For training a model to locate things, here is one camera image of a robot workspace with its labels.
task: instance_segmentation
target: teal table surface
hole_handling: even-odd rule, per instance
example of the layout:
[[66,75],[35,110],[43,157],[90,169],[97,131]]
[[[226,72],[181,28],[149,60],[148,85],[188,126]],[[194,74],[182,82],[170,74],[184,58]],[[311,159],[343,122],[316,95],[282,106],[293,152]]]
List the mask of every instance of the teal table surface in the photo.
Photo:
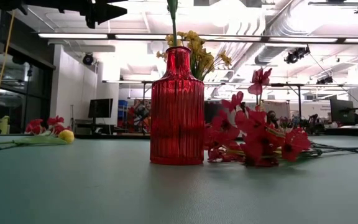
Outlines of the teal table surface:
[[[358,146],[358,137],[312,140]],[[268,169],[179,167],[151,164],[149,144],[76,139],[0,151],[0,223],[358,224],[358,154]]]

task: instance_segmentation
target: spotlight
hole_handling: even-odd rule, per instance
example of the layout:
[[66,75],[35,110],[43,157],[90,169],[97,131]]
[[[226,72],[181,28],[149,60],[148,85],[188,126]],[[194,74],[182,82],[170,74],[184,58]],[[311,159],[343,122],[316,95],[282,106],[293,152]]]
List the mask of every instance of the spotlight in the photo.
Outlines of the spotlight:
[[84,63],[84,65],[92,65],[92,63],[94,62],[93,54],[86,53],[84,58],[82,59],[82,62]]
[[298,47],[297,49],[295,49],[295,51],[288,53],[288,56],[284,59],[284,62],[286,62],[287,64],[296,63],[308,54],[310,54],[309,46]]
[[319,80],[317,80],[316,84],[317,85],[325,85],[325,84],[330,84],[333,83],[333,77],[332,76],[326,76],[324,78],[320,78]]

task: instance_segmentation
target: vase neck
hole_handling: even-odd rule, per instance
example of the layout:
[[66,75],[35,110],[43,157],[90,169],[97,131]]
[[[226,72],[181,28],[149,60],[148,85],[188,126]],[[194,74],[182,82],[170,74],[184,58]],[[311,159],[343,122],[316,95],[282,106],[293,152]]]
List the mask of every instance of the vase neck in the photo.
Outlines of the vase neck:
[[171,47],[167,50],[167,73],[175,77],[188,77],[190,72],[190,49]]

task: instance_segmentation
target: monitor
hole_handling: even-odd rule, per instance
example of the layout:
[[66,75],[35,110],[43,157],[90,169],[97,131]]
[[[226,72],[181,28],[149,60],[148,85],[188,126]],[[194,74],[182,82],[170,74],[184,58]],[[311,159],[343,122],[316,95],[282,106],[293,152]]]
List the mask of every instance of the monitor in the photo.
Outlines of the monitor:
[[91,100],[89,105],[89,118],[110,118],[112,108],[112,99]]
[[331,119],[340,123],[355,123],[353,102],[347,100],[330,100],[331,103]]

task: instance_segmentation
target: vase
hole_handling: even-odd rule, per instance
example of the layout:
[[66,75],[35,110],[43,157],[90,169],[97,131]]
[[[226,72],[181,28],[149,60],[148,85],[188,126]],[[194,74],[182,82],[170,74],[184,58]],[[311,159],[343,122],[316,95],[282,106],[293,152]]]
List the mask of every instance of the vase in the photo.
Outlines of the vase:
[[167,71],[152,85],[152,163],[203,163],[204,83],[191,74],[190,53],[186,47],[169,48]]

